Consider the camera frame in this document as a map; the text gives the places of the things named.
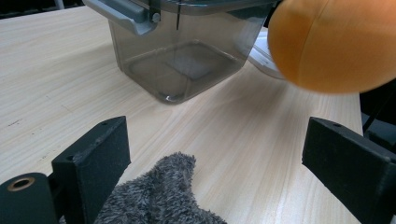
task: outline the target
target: orange sphere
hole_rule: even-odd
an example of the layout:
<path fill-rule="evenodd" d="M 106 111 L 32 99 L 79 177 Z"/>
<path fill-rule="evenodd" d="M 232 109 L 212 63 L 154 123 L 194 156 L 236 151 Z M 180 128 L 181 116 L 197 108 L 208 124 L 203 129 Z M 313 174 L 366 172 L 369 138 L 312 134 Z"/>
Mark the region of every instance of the orange sphere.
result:
<path fill-rule="evenodd" d="M 268 45 L 297 86 L 368 91 L 396 78 L 396 1 L 285 0 L 270 20 Z"/>

